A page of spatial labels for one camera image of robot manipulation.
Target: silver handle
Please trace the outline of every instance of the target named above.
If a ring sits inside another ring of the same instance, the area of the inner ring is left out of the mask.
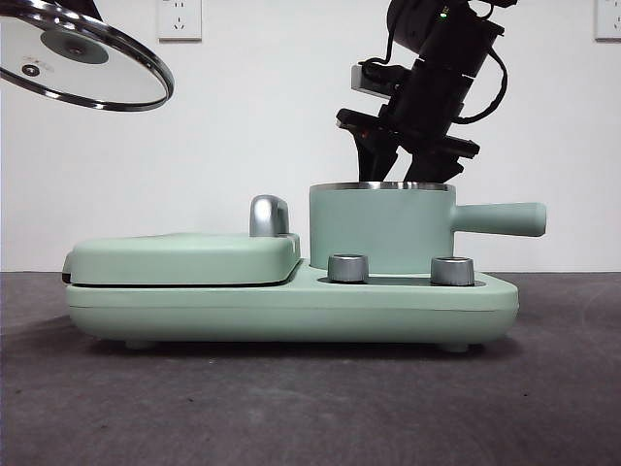
[[[276,196],[256,196],[250,205],[250,236],[275,237],[289,233],[289,208]]]

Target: dark gray table surface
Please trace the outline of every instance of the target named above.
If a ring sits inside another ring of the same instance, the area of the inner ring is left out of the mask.
[[[498,274],[509,334],[425,345],[82,334],[58,274],[2,274],[2,457],[37,465],[621,465],[621,274]]]

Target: electrical socket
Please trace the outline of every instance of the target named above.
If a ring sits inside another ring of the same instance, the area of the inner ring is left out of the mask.
[[[595,40],[621,42],[621,0],[595,1]]]
[[[203,38],[203,0],[157,0],[159,39],[200,41]]]

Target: mint green pot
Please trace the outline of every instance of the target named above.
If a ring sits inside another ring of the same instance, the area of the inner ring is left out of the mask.
[[[320,184],[310,188],[310,266],[365,254],[371,273],[424,274],[432,257],[453,255],[456,231],[541,236],[545,223],[539,203],[457,206],[448,184]]]

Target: black cable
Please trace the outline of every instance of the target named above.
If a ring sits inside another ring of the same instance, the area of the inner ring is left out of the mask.
[[[481,19],[483,20],[489,19],[493,13],[494,13],[494,5],[492,5],[492,8],[490,8],[489,13],[485,15],[484,17],[481,17]]]
[[[471,123],[480,121],[484,119],[485,117],[489,117],[491,114],[493,114],[498,109],[498,107],[501,105],[501,102],[505,98],[505,94],[507,93],[507,87],[508,87],[507,67],[505,66],[505,63],[503,63],[503,60],[498,56],[498,54],[491,47],[489,49],[489,56],[494,58],[494,61],[496,61],[496,63],[498,63],[499,66],[501,67],[501,70],[503,70],[503,81],[501,83],[500,92],[498,93],[496,98],[492,101],[492,103],[489,105],[489,107],[487,107],[487,109],[485,109],[480,114],[477,114],[475,116],[466,116],[466,117],[458,116],[453,119],[453,123],[471,124]]]

